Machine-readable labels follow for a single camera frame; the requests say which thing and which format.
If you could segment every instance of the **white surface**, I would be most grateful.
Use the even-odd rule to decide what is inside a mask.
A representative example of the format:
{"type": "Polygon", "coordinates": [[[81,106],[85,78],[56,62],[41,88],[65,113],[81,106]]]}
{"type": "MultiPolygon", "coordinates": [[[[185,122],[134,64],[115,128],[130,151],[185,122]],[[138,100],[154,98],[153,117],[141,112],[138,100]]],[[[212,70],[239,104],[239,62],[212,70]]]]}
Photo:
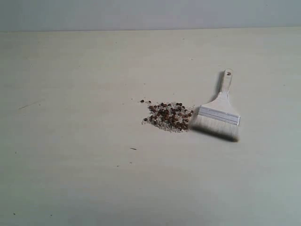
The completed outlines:
{"type": "Polygon", "coordinates": [[[300,225],[300,40],[301,28],[1,33],[0,225],[300,225]],[[141,125],[140,99],[206,103],[225,68],[239,143],[141,125]]]}
{"type": "Polygon", "coordinates": [[[1,0],[0,31],[301,26],[300,0],[1,0]]]}

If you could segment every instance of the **white table surface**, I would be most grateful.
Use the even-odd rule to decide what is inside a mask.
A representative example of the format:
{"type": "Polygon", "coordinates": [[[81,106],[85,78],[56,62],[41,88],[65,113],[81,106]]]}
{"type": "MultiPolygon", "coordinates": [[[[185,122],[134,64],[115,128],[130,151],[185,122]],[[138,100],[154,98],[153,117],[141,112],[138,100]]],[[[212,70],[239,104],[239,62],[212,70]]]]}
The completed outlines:
{"type": "Polygon", "coordinates": [[[0,225],[299,226],[300,73],[299,27],[0,33],[0,225]],[[225,68],[238,143],[141,124],[225,68]]]}

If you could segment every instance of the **brush handle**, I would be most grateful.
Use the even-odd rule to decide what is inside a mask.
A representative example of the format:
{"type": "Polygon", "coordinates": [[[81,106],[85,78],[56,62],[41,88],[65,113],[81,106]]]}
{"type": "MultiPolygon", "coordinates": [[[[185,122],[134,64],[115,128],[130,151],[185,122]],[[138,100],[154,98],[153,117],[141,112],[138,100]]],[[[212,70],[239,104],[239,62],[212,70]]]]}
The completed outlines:
{"type": "Polygon", "coordinates": [[[230,84],[232,80],[233,71],[231,69],[226,69],[224,72],[224,78],[222,79],[221,93],[229,93],[230,84]]]}

